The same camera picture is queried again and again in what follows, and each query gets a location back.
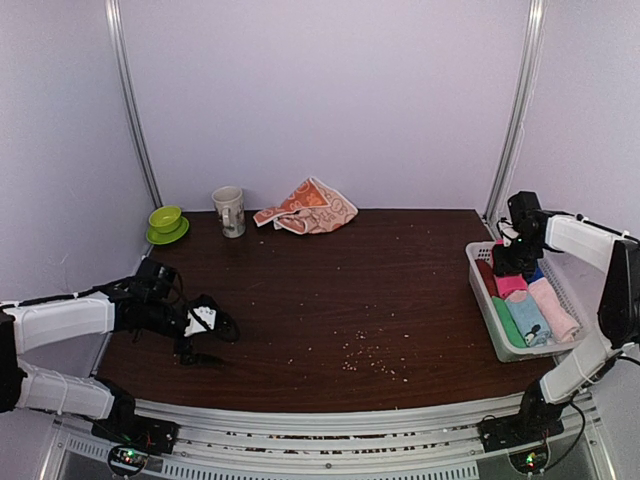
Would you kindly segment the pink microfiber towel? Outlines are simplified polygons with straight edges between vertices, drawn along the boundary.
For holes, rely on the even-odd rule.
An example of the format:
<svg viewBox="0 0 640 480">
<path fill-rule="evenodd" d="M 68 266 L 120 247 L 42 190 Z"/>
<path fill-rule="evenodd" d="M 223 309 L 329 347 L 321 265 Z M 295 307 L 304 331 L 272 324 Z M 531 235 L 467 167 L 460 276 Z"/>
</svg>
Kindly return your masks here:
<svg viewBox="0 0 640 480">
<path fill-rule="evenodd" d="M 498 291 L 498 296 L 506 299 L 513 292 L 525 291 L 528 287 L 527 282 L 510 262 L 508 248 L 504 246 L 502 240 L 497 241 L 492 250 L 492 268 L 494 282 Z"/>
</svg>

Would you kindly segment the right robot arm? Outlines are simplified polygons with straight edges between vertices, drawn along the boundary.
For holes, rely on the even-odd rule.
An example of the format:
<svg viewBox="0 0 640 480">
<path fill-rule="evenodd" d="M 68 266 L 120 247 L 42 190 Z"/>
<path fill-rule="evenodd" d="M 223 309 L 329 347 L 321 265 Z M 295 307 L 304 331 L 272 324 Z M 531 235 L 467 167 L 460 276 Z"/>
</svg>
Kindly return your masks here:
<svg viewBox="0 0 640 480">
<path fill-rule="evenodd" d="M 510 208 L 514 230 L 498 254 L 499 272 L 534 271 L 545 251 L 563 253 L 591 266 L 602 281 L 595 290 L 575 288 L 588 324 L 585 337 L 525 390 L 514 415 L 481 424 L 484 440 L 506 448 L 561 432 L 560 417 L 587 384 L 598 380 L 639 342 L 639 241 L 580 214 L 539 206 Z"/>
</svg>

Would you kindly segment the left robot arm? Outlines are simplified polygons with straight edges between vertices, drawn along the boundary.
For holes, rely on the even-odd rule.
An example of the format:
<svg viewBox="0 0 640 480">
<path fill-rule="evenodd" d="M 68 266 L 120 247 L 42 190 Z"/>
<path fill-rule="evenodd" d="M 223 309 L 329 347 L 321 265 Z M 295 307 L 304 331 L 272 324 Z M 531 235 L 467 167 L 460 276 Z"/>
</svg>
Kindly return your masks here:
<svg viewBox="0 0 640 480">
<path fill-rule="evenodd" d="M 90 360 L 115 333 L 151 332 L 173 343 L 183 366 L 215 366 L 194 340 L 233 343 L 236 321 L 209 295 L 186 297 L 178 271 L 149 257 L 137 271 L 87 290 L 1 305 L 1 410 L 79 417 L 95 436 L 158 452 L 171 449 L 178 427 L 136 412 L 134 396 L 95 377 Z M 81 359 L 86 353 L 89 360 Z"/>
</svg>

